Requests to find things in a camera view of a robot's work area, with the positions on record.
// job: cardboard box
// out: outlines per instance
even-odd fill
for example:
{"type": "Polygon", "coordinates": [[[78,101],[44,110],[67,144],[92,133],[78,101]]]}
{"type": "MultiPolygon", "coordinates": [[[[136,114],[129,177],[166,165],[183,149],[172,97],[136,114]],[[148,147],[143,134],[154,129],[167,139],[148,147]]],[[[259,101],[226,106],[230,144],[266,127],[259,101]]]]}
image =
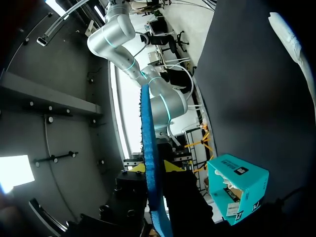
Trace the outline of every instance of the cardboard box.
{"type": "Polygon", "coordinates": [[[209,192],[223,218],[234,225],[256,211],[262,204],[269,172],[232,155],[207,162],[209,192]],[[227,187],[221,172],[237,189],[227,187]]]}

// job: ceiling light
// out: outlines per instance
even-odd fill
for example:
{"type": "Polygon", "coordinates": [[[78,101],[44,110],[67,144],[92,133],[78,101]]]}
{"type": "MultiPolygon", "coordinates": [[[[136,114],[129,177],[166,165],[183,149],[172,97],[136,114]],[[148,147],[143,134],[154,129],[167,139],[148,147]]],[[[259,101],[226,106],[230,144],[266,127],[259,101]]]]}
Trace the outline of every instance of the ceiling light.
{"type": "Polygon", "coordinates": [[[98,13],[98,15],[101,17],[101,19],[105,22],[104,16],[100,12],[100,9],[97,6],[94,6],[94,10],[98,13]]]}

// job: floor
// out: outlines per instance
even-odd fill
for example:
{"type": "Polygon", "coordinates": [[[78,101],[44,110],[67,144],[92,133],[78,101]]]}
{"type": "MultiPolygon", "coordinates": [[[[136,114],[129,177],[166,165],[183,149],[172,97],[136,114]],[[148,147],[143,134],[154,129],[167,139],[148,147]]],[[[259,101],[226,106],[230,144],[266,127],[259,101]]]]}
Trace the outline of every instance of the floor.
{"type": "MultiPolygon", "coordinates": [[[[201,0],[186,0],[185,2],[207,7],[201,0]]],[[[214,12],[200,6],[186,5],[187,3],[185,2],[173,0],[171,5],[166,6],[160,11],[175,33],[185,32],[181,40],[190,43],[190,45],[186,45],[185,47],[191,58],[192,66],[197,66],[214,12]]],[[[182,52],[180,47],[178,47],[178,52],[183,57],[187,56],[186,53],[182,52]]]]}

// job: gray wall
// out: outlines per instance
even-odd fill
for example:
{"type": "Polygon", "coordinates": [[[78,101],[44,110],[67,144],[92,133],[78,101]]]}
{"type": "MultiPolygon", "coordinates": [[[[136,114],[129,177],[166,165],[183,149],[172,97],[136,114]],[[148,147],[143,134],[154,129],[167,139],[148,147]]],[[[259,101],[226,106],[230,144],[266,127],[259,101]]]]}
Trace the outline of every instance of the gray wall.
{"type": "MultiPolygon", "coordinates": [[[[36,14],[46,13],[43,7],[46,9],[45,5],[40,6],[31,20],[41,18],[36,14]]],[[[37,44],[36,38],[43,35],[54,18],[46,18],[36,27],[29,44],[20,48],[8,71],[102,106],[104,115],[97,118],[96,126],[89,123],[91,118],[74,115],[55,116],[54,123],[47,128],[53,155],[70,150],[79,152],[76,158],[64,158],[57,164],[51,162],[66,202],[77,218],[80,213],[98,218],[99,206],[107,201],[115,177],[122,169],[110,107],[107,61],[88,51],[87,38],[82,35],[85,26],[76,18],[70,17],[47,47],[37,44]],[[87,73],[98,69],[98,73],[90,74],[95,84],[88,84],[87,73]],[[99,159],[104,159],[105,164],[97,165],[99,159]]],[[[0,157],[28,155],[30,161],[47,157],[43,116],[16,110],[16,105],[1,110],[0,139],[0,157]]],[[[35,181],[15,187],[14,199],[35,228],[41,234],[49,235],[50,232],[29,208],[30,199],[36,198],[62,223],[74,219],[57,190],[48,163],[41,163],[40,168],[32,164],[32,171],[35,181]]]]}

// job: office chair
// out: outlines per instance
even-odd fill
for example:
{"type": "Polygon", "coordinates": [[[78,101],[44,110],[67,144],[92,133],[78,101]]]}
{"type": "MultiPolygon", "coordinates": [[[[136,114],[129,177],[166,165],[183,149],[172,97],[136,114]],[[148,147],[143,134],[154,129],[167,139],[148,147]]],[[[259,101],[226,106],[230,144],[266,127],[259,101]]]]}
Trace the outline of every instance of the office chair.
{"type": "Polygon", "coordinates": [[[185,49],[182,47],[182,45],[183,45],[183,44],[189,45],[190,43],[189,43],[189,42],[185,43],[185,42],[181,41],[181,35],[182,35],[182,33],[184,33],[184,31],[181,31],[180,34],[177,35],[176,43],[178,43],[178,45],[180,46],[180,48],[182,49],[183,52],[188,52],[187,50],[185,50],[185,49]]]}
{"type": "MultiPolygon", "coordinates": [[[[172,53],[176,53],[177,44],[181,47],[183,52],[187,52],[187,50],[185,50],[182,45],[183,44],[189,45],[189,43],[181,41],[182,33],[184,33],[184,31],[181,31],[180,34],[177,35],[177,40],[174,40],[172,35],[150,36],[149,33],[146,35],[148,36],[149,42],[152,45],[166,45],[167,43],[169,43],[169,48],[163,49],[162,50],[163,52],[170,49],[172,53]]],[[[141,36],[141,41],[144,42],[145,40],[146,40],[145,37],[141,36]]]]}

